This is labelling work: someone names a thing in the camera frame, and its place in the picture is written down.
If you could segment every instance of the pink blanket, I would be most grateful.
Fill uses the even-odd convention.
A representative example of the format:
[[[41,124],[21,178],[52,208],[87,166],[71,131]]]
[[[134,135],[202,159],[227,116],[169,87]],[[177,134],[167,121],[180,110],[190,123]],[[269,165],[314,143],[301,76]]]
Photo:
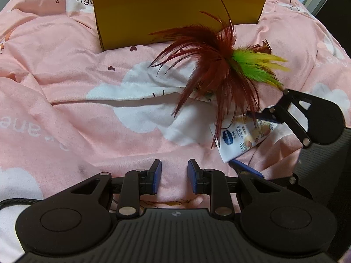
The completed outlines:
[[[291,72],[277,72],[285,87],[337,103],[349,124],[351,61],[297,0],[267,0],[257,25],[235,29],[237,45],[267,39],[289,60]],[[159,192],[143,205],[208,206],[191,192],[187,161],[235,172],[210,149],[215,104],[188,102],[171,116],[194,64],[156,75],[148,65],[165,46],[102,52],[92,0],[11,0],[0,12],[0,200],[46,198],[101,171],[123,176],[161,159]],[[262,108],[280,98],[258,88]],[[287,176],[301,148],[291,133],[279,125],[239,159],[268,178]],[[2,263],[22,253],[13,226],[23,208],[0,212]]]

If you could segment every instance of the ribbed gray surface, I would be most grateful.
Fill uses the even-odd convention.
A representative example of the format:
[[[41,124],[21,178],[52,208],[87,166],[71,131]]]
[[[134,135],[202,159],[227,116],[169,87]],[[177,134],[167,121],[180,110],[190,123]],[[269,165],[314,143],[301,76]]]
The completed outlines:
[[[71,258],[23,256],[18,263],[331,263],[325,254],[288,259],[247,243],[232,222],[211,218],[205,209],[147,209],[139,219],[120,222],[110,238]]]
[[[309,148],[301,150],[294,172],[299,177],[299,184],[322,205],[327,205],[339,181],[350,141],[351,129],[345,128],[335,143],[330,145],[313,143]]]

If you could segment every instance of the blue vaseline logo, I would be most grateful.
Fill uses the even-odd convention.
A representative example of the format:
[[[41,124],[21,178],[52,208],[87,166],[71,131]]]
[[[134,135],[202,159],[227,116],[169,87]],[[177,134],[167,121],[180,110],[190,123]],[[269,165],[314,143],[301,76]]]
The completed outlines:
[[[225,130],[225,131],[222,133],[222,137],[223,137],[224,142],[225,142],[227,145],[233,144],[233,135],[232,135],[232,133],[231,133],[229,130]]]

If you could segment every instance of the cardboard box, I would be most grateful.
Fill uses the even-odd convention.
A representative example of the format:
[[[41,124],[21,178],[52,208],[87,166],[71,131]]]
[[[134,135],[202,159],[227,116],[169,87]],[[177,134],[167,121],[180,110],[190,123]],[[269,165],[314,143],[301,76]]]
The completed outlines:
[[[256,24],[266,0],[223,0],[234,24]],[[93,0],[103,50],[161,42],[152,32],[203,24],[220,25],[200,13],[227,20],[220,0]]]

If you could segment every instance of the silver screw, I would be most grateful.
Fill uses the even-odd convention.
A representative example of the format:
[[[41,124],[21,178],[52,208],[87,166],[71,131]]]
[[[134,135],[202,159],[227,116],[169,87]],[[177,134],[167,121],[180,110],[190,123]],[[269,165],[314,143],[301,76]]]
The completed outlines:
[[[294,176],[291,176],[290,179],[289,179],[289,183],[291,185],[294,185],[296,183],[296,178]]]
[[[136,209],[132,206],[124,206],[118,210],[121,215],[131,216],[136,213]]]
[[[311,144],[311,141],[308,139],[308,138],[305,138],[303,141],[302,141],[302,144],[306,147],[309,147],[309,145]]]
[[[218,214],[219,216],[228,216],[232,213],[233,211],[230,208],[227,208],[225,206],[216,208],[215,213]]]

